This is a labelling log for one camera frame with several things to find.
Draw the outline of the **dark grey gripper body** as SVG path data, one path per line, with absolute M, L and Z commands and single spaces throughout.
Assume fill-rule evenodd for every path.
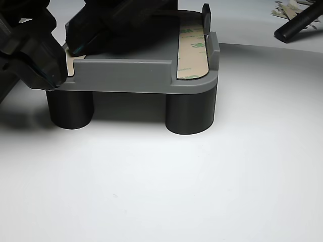
M 159 10 L 176 10 L 177 1 L 101 1 L 101 20 L 104 31 L 100 47 L 120 38 L 131 38 L 149 22 Z

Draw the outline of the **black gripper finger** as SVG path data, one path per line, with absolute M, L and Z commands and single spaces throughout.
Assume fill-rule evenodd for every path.
M 67 78 L 66 54 L 53 37 L 49 1 L 1 1 L 1 99 L 18 81 L 54 90 Z
M 66 44 L 71 55 L 85 55 L 90 42 L 106 28 L 102 17 L 119 4 L 118 1 L 85 1 L 84 7 L 68 22 Z

